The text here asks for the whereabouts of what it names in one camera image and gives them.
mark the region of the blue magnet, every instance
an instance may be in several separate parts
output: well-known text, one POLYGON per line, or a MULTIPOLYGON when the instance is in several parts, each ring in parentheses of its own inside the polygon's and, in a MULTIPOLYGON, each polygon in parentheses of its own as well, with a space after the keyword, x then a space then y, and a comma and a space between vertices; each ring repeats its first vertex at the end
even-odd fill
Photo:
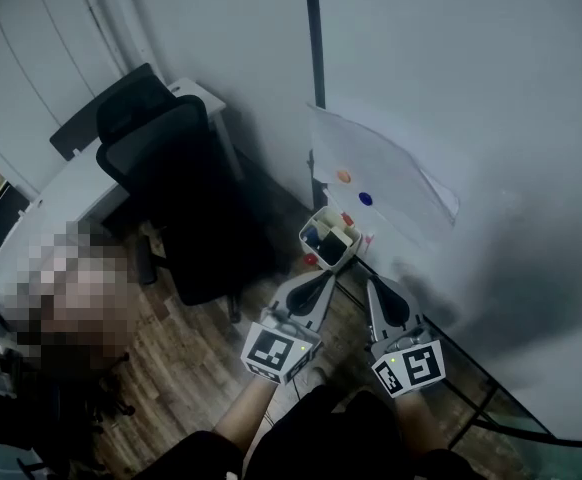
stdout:
POLYGON ((373 199, 371 199, 371 196, 369 194, 367 194, 366 192, 360 192, 358 197, 360 198, 360 201, 362 202, 362 204, 364 204, 366 206, 371 206, 373 204, 373 199))

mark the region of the white paper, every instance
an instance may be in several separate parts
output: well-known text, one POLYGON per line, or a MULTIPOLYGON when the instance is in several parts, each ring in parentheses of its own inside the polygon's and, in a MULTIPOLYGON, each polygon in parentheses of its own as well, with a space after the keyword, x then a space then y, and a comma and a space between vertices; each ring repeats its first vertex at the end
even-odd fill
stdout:
POLYGON ((336 199, 342 199, 343 192, 356 197, 360 192, 370 194, 369 212, 375 214, 371 220, 386 219, 422 248, 435 247, 446 238, 459 202, 426 175, 408 151, 336 114, 315 107, 311 113, 314 177, 327 183, 336 199), (347 171, 350 183, 342 182, 338 171, 347 171), (441 194, 451 204, 446 205, 441 194))

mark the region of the whiteboard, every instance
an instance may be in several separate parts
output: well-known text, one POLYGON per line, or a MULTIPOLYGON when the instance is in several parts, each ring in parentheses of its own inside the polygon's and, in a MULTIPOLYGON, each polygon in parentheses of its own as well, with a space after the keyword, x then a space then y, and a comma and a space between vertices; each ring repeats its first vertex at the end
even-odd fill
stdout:
POLYGON ((582 0, 320 7, 327 110, 460 200, 431 254, 343 197, 376 228, 364 259, 426 283, 451 308, 432 320, 556 436, 582 439, 582 0))

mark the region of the orange magnet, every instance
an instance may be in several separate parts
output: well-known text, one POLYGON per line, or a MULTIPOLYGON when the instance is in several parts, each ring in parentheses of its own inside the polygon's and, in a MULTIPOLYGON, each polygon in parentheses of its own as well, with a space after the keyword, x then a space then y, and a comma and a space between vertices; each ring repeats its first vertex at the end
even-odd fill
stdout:
POLYGON ((347 171, 338 171, 338 179, 342 183, 351 183, 351 175, 347 171))

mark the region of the sticker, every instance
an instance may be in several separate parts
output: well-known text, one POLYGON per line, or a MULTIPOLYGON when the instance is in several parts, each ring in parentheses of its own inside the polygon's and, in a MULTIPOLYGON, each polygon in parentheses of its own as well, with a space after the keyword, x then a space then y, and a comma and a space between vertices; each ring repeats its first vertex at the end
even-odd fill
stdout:
POLYGON ((289 370, 289 372, 284 376, 285 382, 289 382, 293 377, 295 377, 302 368, 309 362, 309 353, 304 354, 304 357, 300 359, 296 365, 289 370))
POLYGON ((393 398, 434 384, 446 376, 440 341, 385 354, 373 372, 393 398))
POLYGON ((277 382, 278 384, 280 384, 280 377, 278 377, 275 373, 271 373, 271 372, 268 372, 266 370, 261 370, 256 365, 249 364, 249 363, 247 363, 247 368, 249 368, 249 370, 251 370, 251 373, 255 373, 256 375, 259 375, 260 377, 264 377, 267 380, 271 380, 273 382, 277 382))
POLYGON ((405 352, 403 357, 411 386, 418 386, 440 376, 440 368, 430 346, 405 352))
POLYGON ((292 347, 293 341, 290 339, 263 330, 258 339, 255 340, 247 358, 273 370, 280 371, 292 347))
POLYGON ((375 367, 375 373, 390 395, 395 395, 402 389, 402 384, 400 384, 398 378, 393 374, 386 361, 375 367))

